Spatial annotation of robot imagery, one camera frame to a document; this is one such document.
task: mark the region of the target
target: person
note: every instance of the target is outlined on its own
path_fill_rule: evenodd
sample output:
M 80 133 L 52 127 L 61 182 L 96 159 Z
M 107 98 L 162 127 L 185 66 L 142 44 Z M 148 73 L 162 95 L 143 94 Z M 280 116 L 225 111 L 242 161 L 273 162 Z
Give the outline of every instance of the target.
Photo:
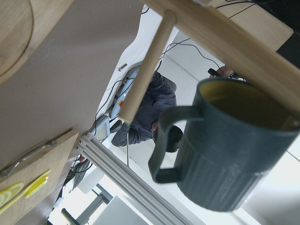
M 229 67 L 227 67 L 227 65 L 220 67 L 217 70 L 217 73 L 221 76 L 221 77 L 229 77 L 231 74 L 233 74 L 233 70 L 230 69 Z M 215 75 L 210 75 L 210 78 L 214 78 L 217 77 Z
M 170 107 L 176 106 L 176 96 L 168 80 L 155 71 L 146 90 L 142 102 L 131 124 L 124 123 L 112 139 L 114 146 L 120 147 L 128 143 L 135 144 L 149 139 L 156 142 L 158 134 L 158 118 Z M 182 137 L 182 131 L 172 126 L 169 133 L 167 152 L 175 152 Z

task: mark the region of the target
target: dark jacket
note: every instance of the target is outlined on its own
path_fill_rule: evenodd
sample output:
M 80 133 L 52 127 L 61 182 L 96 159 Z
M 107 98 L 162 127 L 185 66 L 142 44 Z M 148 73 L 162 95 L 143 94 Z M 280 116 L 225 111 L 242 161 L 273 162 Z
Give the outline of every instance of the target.
M 129 144 L 140 143 L 151 139 L 152 124 L 158 121 L 159 115 L 170 107 L 176 106 L 176 96 L 168 81 L 156 72 L 146 90 L 131 126 L 123 124 L 112 139 L 112 144 L 119 147 L 126 145 L 127 133 Z

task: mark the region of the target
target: wooden board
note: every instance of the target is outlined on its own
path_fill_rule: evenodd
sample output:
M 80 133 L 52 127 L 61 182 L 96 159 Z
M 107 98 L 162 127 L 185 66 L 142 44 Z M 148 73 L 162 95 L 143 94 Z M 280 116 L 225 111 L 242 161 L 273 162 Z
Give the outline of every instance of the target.
M 49 34 L 74 0 L 0 0 L 0 84 Z
M 68 132 L 56 140 L 58 143 L 56 147 L 44 149 L 28 161 L 21 163 L 20 167 L 7 179 L 1 180 L 0 190 L 6 189 L 20 181 L 24 182 L 24 186 L 26 187 L 38 176 L 51 169 L 48 182 L 39 191 L 27 199 L 22 197 L 0 215 L 1 225 L 16 223 L 53 192 L 77 136 L 78 132 L 75 130 Z
M 33 18 L 29 0 L 0 0 L 0 6 L 0 75 L 2 75 L 18 61 L 27 48 Z
M 213 0 L 211 5 L 215 8 L 228 3 L 224 0 Z M 218 11 L 226 17 L 230 17 L 251 5 L 253 3 L 239 3 L 218 8 Z M 293 34 L 290 27 L 258 5 L 235 15 L 231 20 L 274 51 L 278 50 Z

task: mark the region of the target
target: mug handle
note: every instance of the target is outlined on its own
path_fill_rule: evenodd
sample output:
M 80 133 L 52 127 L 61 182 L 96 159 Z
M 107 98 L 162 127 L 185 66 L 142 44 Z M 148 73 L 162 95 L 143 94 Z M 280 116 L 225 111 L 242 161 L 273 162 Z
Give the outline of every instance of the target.
M 152 179 L 157 183 L 173 183 L 180 180 L 180 175 L 176 168 L 160 169 L 167 150 L 170 128 L 175 122 L 180 120 L 203 121 L 204 118 L 194 106 L 173 107 L 160 115 L 156 145 L 148 162 Z

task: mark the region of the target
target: hand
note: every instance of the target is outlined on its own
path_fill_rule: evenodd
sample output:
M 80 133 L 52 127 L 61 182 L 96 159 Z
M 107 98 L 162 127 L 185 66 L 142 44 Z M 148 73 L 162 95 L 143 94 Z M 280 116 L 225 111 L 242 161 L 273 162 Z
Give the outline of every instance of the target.
M 220 69 L 217 70 L 217 73 L 220 74 L 220 76 L 222 77 L 229 77 L 230 74 L 233 73 L 233 70 L 228 68 L 226 65 L 225 66 L 222 66 Z

